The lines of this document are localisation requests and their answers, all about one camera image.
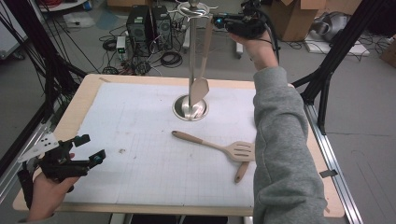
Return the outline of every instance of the round metal base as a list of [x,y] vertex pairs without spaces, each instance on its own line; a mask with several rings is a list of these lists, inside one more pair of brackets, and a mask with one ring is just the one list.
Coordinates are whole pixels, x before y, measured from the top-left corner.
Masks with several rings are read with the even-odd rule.
[[180,119],[194,121],[206,116],[209,112],[209,105],[205,100],[201,100],[197,104],[189,106],[189,95],[182,95],[175,100],[173,111]]
[[209,11],[210,7],[202,3],[193,4],[192,6],[189,2],[185,2],[177,6],[177,12],[189,19],[207,17]]

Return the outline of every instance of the power strip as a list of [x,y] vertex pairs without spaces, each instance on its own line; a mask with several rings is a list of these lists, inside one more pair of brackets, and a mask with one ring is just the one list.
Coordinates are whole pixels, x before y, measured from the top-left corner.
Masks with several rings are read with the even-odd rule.
[[117,37],[117,54],[119,55],[119,59],[122,62],[128,60],[128,51],[126,48],[126,37],[125,36],[118,36]]

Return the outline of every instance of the black metal bar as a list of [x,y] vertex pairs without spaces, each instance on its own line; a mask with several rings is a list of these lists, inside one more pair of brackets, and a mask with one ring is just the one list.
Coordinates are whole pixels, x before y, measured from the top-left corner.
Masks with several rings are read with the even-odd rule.
[[12,163],[12,161],[18,155],[18,153],[20,152],[23,145],[26,143],[26,141],[31,136],[32,132],[35,130],[37,125],[43,119],[45,110],[46,110],[46,105],[44,103],[42,106],[40,106],[40,108],[37,110],[37,112],[35,112],[35,115],[32,117],[32,119],[29,121],[29,123],[26,125],[26,127],[22,130],[20,135],[17,137],[17,139],[14,141],[14,143],[11,145],[11,147],[7,150],[7,152],[4,154],[4,156],[1,158],[1,160],[0,160],[0,177],[7,170],[8,166]]
[[71,77],[67,66],[59,60],[59,53],[52,44],[35,11],[27,0],[4,0],[23,31],[29,37],[35,49],[46,60],[46,78],[54,77],[62,88],[62,93],[75,92],[76,82]]
[[88,75],[88,73],[82,71],[81,69],[75,67],[73,64],[71,64],[70,62],[68,62],[67,60],[65,60],[64,58],[60,57],[61,62],[66,65],[67,69],[76,74],[78,77],[84,78],[85,76]]
[[326,134],[324,124],[332,75],[341,61],[347,56],[350,49],[354,46],[355,42],[359,39],[374,15],[385,3],[386,0],[363,0],[347,23],[345,29],[334,40],[333,47],[330,49],[318,70],[294,82],[297,86],[309,82],[308,86],[301,93],[304,102],[308,105],[312,105],[315,98],[321,92],[318,126],[322,134]]

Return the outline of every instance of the spatula handle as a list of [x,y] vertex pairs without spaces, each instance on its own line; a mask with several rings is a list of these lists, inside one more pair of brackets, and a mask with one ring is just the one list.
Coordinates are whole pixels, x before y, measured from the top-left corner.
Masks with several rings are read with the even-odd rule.
[[206,29],[205,29],[205,42],[204,42],[204,51],[203,51],[203,58],[201,62],[201,73],[198,77],[203,77],[206,69],[206,61],[207,61],[207,55],[209,54],[209,48],[210,48],[210,41],[212,38],[212,33],[213,33],[213,16],[210,15],[209,18],[207,19],[206,23]]
[[249,164],[249,161],[242,161],[242,163],[239,166],[238,171],[236,172],[236,175],[235,175],[235,180],[234,180],[235,183],[239,183],[239,181],[242,180],[245,173],[247,172],[248,164]]
[[172,131],[172,135],[176,138],[180,138],[189,142],[197,143],[197,144],[202,144],[204,140],[201,138],[194,137],[192,135],[189,135],[187,133],[179,132],[179,131]]

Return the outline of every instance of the human hand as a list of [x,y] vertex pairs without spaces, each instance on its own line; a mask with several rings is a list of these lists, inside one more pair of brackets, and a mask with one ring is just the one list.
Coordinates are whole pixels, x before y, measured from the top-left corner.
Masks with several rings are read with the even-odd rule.
[[251,61],[254,62],[254,65],[258,71],[266,67],[278,66],[273,46],[271,44],[271,38],[267,31],[265,31],[262,36],[257,39],[245,39],[242,36],[231,33],[230,38],[235,42],[245,46],[247,54],[249,55]]
[[51,217],[64,201],[69,189],[79,180],[79,177],[66,178],[61,183],[54,182],[41,173],[35,178],[32,206],[27,221],[38,221]]

